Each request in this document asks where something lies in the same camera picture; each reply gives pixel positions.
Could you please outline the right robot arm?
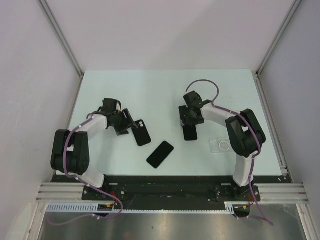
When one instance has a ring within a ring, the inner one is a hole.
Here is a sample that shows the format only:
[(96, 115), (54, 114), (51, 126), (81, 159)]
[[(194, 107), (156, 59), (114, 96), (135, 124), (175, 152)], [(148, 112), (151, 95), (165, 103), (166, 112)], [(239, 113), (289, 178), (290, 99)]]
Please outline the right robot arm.
[(253, 181), (255, 158), (261, 153), (266, 135), (251, 109), (241, 112), (208, 103), (202, 107), (178, 107), (180, 124), (185, 141), (198, 139), (196, 126), (212, 121), (227, 129), (230, 146), (236, 153), (231, 196), (242, 201), (249, 194), (248, 185)]

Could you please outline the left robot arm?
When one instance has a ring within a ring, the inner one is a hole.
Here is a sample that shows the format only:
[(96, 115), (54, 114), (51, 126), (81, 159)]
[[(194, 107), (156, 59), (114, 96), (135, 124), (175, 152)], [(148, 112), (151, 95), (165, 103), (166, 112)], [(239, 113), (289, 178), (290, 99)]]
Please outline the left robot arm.
[(128, 129), (136, 129), (128, 109), (88, 114), (87, 119), (74, 129), (59, 129), (55, 132), (50, 165), (68, 178), (93, 188), (93, 194), (100, 200), (110, 196), (111, 188), (104, 184), (105, 175), (99, 172), (90, 158), (90, 140), (108, 128), (114, 128), (118, 136), (128, 134)]

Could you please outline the black smartphone on table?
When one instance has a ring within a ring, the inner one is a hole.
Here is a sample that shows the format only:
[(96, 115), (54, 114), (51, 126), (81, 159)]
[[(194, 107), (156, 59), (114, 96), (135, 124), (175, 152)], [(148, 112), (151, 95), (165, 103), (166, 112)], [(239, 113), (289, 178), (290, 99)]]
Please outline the black smartphone on table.
[(170, 143), (163, 141), (147, 158), (146, 162), (154, 169), (157, 169), (173, 152), (174, 149), (175, 148)]

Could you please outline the right aluminium side rail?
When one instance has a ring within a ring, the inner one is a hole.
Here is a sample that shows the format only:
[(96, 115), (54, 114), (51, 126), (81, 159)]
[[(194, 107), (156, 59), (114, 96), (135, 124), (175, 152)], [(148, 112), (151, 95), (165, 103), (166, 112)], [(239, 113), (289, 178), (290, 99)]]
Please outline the right aluminium side rail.
[(268, 101), (267, 101), (267, 98), (266, 98), (266, 95), (265, 95), (261, 80), (260, 80), (258, 74), (255, 71), (252, 71), (252, 76), (253, 76), (253, 79), (254, 79), (254, 82), (255, 82), (255, 85), (256, 85), (256, 89), (257, 89), (260, 101), (261, 101), (261, 105), (262, 105), (263, 112), (264, 112), (264, 115), (265, 115), (265, 118), (266, 118), (266, 122), (267, 122), (267, 125), (268, 125), (268, 129), (269, 129), (270, 136), (271, 136), (271, 139), (272, 139), (272, 144), (273, 144), (274, 149), (275, 149), (275, 153), (276, 153), (276, 156), (277, 156), (277, 159), (278, 159), (278, 163), (279, 163), (279, 167), (280, 167), (281, 173), (282, 173), (283, 176), (287, 176), (290, 173), (289, 173), (289, 170), (288, 170), (286, 159), (285, 159), (285, 156), (284, 156), (284, 153), (283, 153), (283, 149), (282, 149), (282, 146), (281, 146), (281, 143), (280, 143), (280, 140), (279, 140), (279, 136), (278, 136), (278, 133), (277, 133), (277, 130), (276, 130), (275, 123), (274, 123), (273, 118), (272, 118), (272, 113), (271, 113), (271, 110), (270, 110), (270, 107), (269, 107), (269, 104), (268, 104)]

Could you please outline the front aluminium frame rail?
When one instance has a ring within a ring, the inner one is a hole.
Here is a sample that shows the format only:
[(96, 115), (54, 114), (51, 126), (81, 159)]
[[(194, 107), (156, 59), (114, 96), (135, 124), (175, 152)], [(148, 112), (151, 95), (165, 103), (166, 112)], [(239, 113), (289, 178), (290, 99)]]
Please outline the front aluminium frame rail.
[[(302, 183), (262, 183), (256, 185), (263, 204), (308, 204)], [(42, 183), (38, 202), (77, 203), (82, 201), (84, 185), (81, 183)]]

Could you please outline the aluminium frame post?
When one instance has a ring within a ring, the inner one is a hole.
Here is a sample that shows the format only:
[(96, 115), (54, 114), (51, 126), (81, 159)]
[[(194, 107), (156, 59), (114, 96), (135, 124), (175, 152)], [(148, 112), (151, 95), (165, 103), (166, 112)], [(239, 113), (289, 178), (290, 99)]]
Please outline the aluminium frame post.
[(65, 34), (63, 33), (63, 30), (62, 30), (57, 18), (55, 17), (48, 1), (47, 0), (37, 0), (36, 2), (38, 3), (45, 18), (47, 19), (53, 33), (55, 34), (60, 46), (62, 47), (66, 57), (68, 58), (69, 62), (71, 63), (73, 69), (75, 70), (77, 75), (82, 80), (84, 77), (84, 72), (82, 71), (80, 64), (79, 64), (79, 62), (78, 62), (70, 44), (69, 44)]
[(264, 55), (261, 63), (259, 64), (257, 70), (255, 71), (256, 76), (259, 78), (264, 69), (266, 68), (269, 60), (271, 59), (273, 53), (275, 52), (276, 48), (280, 44), (282, 38), (284, 37), (287, 29), (289, 28), (291, 22), (293, 21), (296, 13), (298, 12), (300, 6), (304, 0), (294, 0), (291, 7), (289, 8), (287, 14), (285, 15), (284, 20), (282, 21), (279, 29), (276, 32), (275, 37), (273, 38), (271, 45), (269, 46), (266, 54)]

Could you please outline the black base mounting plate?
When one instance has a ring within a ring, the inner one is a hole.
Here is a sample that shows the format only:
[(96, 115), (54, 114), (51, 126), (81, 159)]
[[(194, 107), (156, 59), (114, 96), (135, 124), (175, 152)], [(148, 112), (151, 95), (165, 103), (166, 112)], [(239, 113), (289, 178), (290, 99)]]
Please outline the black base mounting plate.
[(291, 184), (288, 176), (256, 176), (252, 186), (238, 187), (229, 176), (113, 176), (102, 192), (84, 186), (82, 201), (98, 202), (99, 210), (213, 211), (225, 202), (261, 200), (257, 184)]

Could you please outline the left aluminium frame post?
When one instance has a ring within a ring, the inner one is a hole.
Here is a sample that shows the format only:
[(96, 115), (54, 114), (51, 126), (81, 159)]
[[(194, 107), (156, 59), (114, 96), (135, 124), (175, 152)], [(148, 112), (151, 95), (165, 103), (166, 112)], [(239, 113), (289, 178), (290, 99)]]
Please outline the left aluminium frame post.
[(48, 1), (47, 0), (37, 0), (36, 2), (38, 3), (45, 18), (47, 19), (53, 33), (55, 34), (60, 46), (62, 47), (66, 57), (68, 58), (69, 62), (71, 63), (73, 69), (75, 70), (77, 75), (82, 80), (84, 77), (84, 72), (82, 71), (80, 64), (79, 64), (79, 62), (78, 62), (70, 44), (69, 44), (65, 34), (63, 33), (63, 30), (62, 30), (57, 18), (55, 17)]

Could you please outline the black smartphone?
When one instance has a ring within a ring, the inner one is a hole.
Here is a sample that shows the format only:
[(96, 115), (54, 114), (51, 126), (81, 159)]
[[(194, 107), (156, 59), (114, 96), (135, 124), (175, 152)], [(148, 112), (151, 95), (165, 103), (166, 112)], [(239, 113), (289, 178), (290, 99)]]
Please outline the black smartphone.
[(196, 141), (198, 139), (197, 129), (195, 125), (185, 125), (182, 127), (184, 140)]
[(173, 152), (174, 149), (175, 148), (170, 143), (163, 141), (147, 158), (146, 162), (154, 169), (157, 169)]

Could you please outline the right aluminium frame post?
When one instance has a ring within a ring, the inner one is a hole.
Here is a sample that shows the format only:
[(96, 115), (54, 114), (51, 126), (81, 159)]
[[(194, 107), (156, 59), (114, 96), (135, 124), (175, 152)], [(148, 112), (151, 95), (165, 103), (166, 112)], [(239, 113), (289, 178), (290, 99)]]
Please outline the right aluminium frame post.
[(259, 78), (264, 69), (266, 68), (269, 60), (271, 59), (273, 53), (275, 52), (276, 48), (280, 44), (282, 38), (284, 37), (287, 29), (289, 28), (291, 22), (293, 21), (296, 13), (298, 12), (300, 6), (304, 0), (294, 0), (291, 7), (289, 8), (287, 14), (285, 15), (284, 20), (282, 21), (279, 29), (276, 32), (275, 37), (273, 38), (271, 45), (269, 46), (266, 54), (264, 55), (261, 63), (259, 64), (257, 70), (255, 71), (256, 76)]

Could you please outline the clear phone case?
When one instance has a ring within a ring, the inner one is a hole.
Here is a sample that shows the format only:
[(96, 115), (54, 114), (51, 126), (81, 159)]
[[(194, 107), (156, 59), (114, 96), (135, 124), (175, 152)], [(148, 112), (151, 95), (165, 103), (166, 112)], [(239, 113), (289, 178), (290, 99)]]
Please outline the clear phone case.
[(233, 151), (228, 138), (210, 139), (209, 148), (212, 154), (231, 153)]

